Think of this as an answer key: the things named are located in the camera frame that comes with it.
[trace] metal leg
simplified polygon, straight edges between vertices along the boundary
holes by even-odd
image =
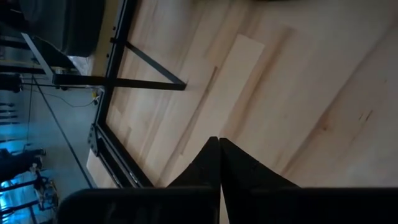
[[[20,124],[20,122],[0,122],[0,126]]]
[[[105,77],[87,77],[80,75],[54,75],[54,85],[93,85],[93,86],[112,86],[127,88],[145,88],[152,90],[177,90],[182,91],[186,85],[181,83],[162,83],[142,80],[130,80],[117,78],[110,80]]]
[[[178,83],[181,85],[185,85],[181,79],[176,77],[173,73],[169,72],[165,67],[161,66],[161,64],[157,63],[154,59],[152,59],[150,56],[146,55],[144,52],[139,50],[137,47],[133,46],[129,42],[126,42],[126,47],[133,51],[138,57],[143,59],[145,62],[147,62],[152,68],[156,69],[160,74],[162,74],[164,77],[168,78],[171,82],[173,83]]]
[[[8,66],[0,65],[0,72],[3,73],[30,73],[30,74],[41,74],[44,75],[45,72],[41,68],[27,68],[18,66]]]
[[[0,45],[5,47],[12,47],[15,49],[30,50],[27,44],[18,41],[0,40]]]

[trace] black metal frame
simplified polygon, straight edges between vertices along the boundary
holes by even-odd
[[[35,55],[37,61],[42,66],[42,69],[33,70],[31,68],[16,67],[2,68],[4,71],[7,70],[7,72],[45,73],[54,85],[104,86],[104,93],[101,96],[95,122],[91,127],[88,141],[91,150],[100,158],[106,170],[109,172],[116,185],[120,188],[152,187],[153,185],[106,124],[106,117],[114,88],[125,87],[184,91],[186,87],[186,84],[173,73],[127,41],[131,23],[138,7],[138,0],[119,0],[113,34],[112,38],[109,40],[109,53],[107,54],[106,73],[104,77],[56,74],[45,61],[33,43],[31,37],[27,34],[22,34],[22,36],[30,47],[32,53]],[[138,57],[143,59],[143,61],[147,62],[161,75],[170,80],[171,83],[118,78],[119,67],[122,62],[125,49],[134,52]]]

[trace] light wood plank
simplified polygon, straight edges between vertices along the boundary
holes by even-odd
[[[237,36],[199,115],[192,137],[182,152],[185,167],[191,163],[210,136],[220,134],[241,92],[245,88],[252,88],[246,84],[252,84],[249,80],[257,79],[260,75],[257,73],[252,76],[252,71],[263,49],[264,45],[259,42],[243,35]],[[174,180],[180,172],[180,167],[174,170],[171,179]]]
[[[283,174],[309,186],[396,186],[398,26],[362,62]]]
[[[98,159],[91,150],[88,154],[87,169],[97,187],[116,188],[116,184],[113,182],[112,177],[108,174],[100,159]]]

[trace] wood grain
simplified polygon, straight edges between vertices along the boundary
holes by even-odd
[[[107,124],[157,186],[212,135],[302,186],[396,185],[397,18],[395,0],[143,1],[130,41],[187,90],[117,89]],[[130,52],[119,76],[167,82]]]

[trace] black metal bar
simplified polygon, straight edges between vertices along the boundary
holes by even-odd
[[[118,13],[114,25],[114,36],[113,38],[123,40],[127,42],[129,35],[131,21],[136,11],[137,1],[136,0],[123,0],[119,4]],[[111,50],[106,66],[105,77],[117,78],[119,73],[120,63],[122,62],[124,53],[124,44],[111,44]],[[98,111],[95,117],[97,124],[105,123],[106,115],[108,114],[109,104],[113,95],[114,88],[108,86],[105,88],[105,94],[102,96],[99,103]]]
[[[33,43],[33,40],[30,38],[30,36],[27,34],[24,34],[24,33],[21,33],[21,34],[22,34],[22,37],[24,38],[24,40],[26,41],[27,45],[29,46],[30,50],[35,55],[35,58],[42,66],[42,68],[44,70],[43,74],[46,74],[48,76],[48,78],[50,80],[52,80],[52,77],[54,76],[54,71],[51,69],[50,65],[48,65],[48,63],[44,60],[42,54],[37,49],[36,45]]]
[[[185,85],[179,83],[162,83],[125,78],[109,79],[106,77],[81,76],[81,75],[54,75],[55,85],[93,85],[107,87],[145,88],[152,90],[184,90]]]
[[[15,207],[6,208],[6,209],[0,211],[0,217],[3,216],[3,215],[10,214],[12,212],[18,211],[18,210],[22,210],[24,208],[29,208],[29,207],[31,207],[33,205],[37,205],[37,204],[39,204],[39,201],[38,200],[34,200],[32,202],[28,202],[28,203],[25,203],[23,205],[18,205],[18,206],[15,206]]]
[[[15,49],[23,49],[23,50],[30,50],[29,46],[25,43],[21,43],[18,41],[12,41],[12,40],[1,40],[0,39],[0,45],[5,46],[5,47],[12,47]]]
[[[0,72],[2,73],[30,73],[30,74],[45,74],[41,68],[18,67],[9,65],[0,65]]]
[[[35,180],[31,180],[31,181],[28,181],[28,182],[25,182],[25,183],[21,183],[21,184],[14,184],[14,185],[9,186],[9,187],[1,188],[0,192],[6,192],[6,191],[9,191],[9,190],[18,189],[20,187],[29,186],[29,185],[35,184],[37,181],[39,181],[39,180],[35,179]]]
[[[35,213],[33,211],[32,206],[29,207],[29,213],[30,213],[30,218],[32,219],[32,223],[37,224],[37,220],[36,220]]]
[[[144,52],[139,50],[137,47],[133,46],[129,42],[126,42],[126,47],[133,51],[138,57],[143,59],[146,63],[148,63],[152,68],[156,69],[160,74],[164,77],[168,78],[173,83],[178,83],[184,86],[183,90],[186,87],[186,84],[181,81],[178,77],[176,77],[173,73],[169,72],[165,67],[161,66],[161,64],[157,63],[154,59],[150,56],[146,55]]]
[[[0,110],[0,113],[15,113],[16,110]]]
[[[103,124],[98,126],[98,131],[104,138],[109,148],[114,152],[114,155],[116,156],[115,159],[121,162],[122,168],[126,170],[130,178],[132,178],[132,180],[135,182],[137,185],[136,187],[153,187],[152,182],[127,152],[126,148],[108,127],[108,125]]]
[[[12,116],[0,116],[0,119],[12,119],[12,118],[18,118],[17,115],[12,115]]]
[[[11,124],[20,124],[20,122],[0,122],[0,126],[11,125]]]
[[[114,160],[111,153],[107,150],[103,139],[99,139],[97,142],[99,150],[99,158],[104,164],[105,169],[110,174],[113,182],[120,188],[133,187],[129,179],[126,177],[119,164]]]

